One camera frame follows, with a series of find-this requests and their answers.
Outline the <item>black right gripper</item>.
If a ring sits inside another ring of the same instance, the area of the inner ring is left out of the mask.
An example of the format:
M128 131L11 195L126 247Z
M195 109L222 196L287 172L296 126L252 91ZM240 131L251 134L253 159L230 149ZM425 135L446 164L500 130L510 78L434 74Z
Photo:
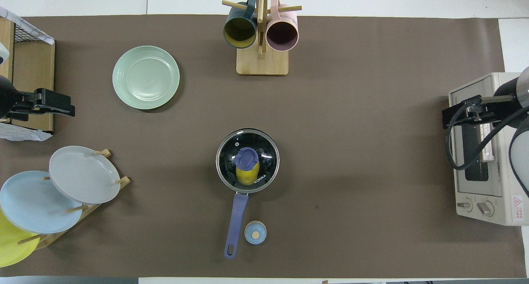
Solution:
M441 111L443 129L463 124L474 124L474 121L500 122L515 112L515 96L513 94L500 96L475 95L456 105Z

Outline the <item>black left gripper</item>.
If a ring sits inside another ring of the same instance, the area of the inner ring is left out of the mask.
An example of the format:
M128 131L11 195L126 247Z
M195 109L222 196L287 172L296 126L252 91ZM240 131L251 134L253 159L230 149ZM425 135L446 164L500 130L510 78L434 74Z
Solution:
M29 120L29 114L43 115L45 113L74 117L75 107L71 105L70 96L45 88L38 88L33 93L15 91L6 94L7 119L26 122Z

